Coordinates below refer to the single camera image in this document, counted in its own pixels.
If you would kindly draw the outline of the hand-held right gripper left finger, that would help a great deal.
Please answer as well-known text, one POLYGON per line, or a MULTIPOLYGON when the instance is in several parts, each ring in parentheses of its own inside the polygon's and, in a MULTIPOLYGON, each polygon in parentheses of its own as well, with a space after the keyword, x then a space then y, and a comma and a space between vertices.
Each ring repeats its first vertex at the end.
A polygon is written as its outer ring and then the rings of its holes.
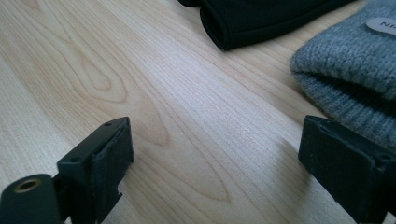
POLYGON ((121 197, 118 185, 134 161, 130 119, 99 126, 57 162, 70 188, 73 224, 99 224, 121 197))

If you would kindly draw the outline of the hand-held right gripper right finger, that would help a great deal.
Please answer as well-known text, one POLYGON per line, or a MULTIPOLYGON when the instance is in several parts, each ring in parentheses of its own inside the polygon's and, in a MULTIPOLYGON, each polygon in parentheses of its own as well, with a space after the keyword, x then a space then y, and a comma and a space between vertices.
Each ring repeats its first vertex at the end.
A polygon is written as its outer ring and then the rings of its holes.
POLYGON ((396 216, 396 153, 338 122, 304 118, 299 161, 357 223, 396 216))

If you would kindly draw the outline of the black cut-out glove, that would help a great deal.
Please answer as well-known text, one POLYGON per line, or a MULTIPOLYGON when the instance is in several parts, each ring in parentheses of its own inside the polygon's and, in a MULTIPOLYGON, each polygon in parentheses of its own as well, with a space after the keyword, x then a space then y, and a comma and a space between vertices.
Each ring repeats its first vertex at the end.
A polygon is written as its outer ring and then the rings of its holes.
POLYGON ((294 31, 354 0, 177 0, 198 7, 202 25, 221 50, 236 49, 294 31))

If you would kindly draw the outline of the grey knitted beanie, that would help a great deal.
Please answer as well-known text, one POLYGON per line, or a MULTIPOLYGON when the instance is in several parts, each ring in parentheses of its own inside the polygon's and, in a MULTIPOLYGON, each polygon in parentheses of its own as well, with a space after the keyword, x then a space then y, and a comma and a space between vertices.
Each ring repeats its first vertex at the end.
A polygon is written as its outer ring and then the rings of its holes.
POLYGON ((297 50, 290 70, 327 116, 396 151, 396 0, 368 0, 297 50))

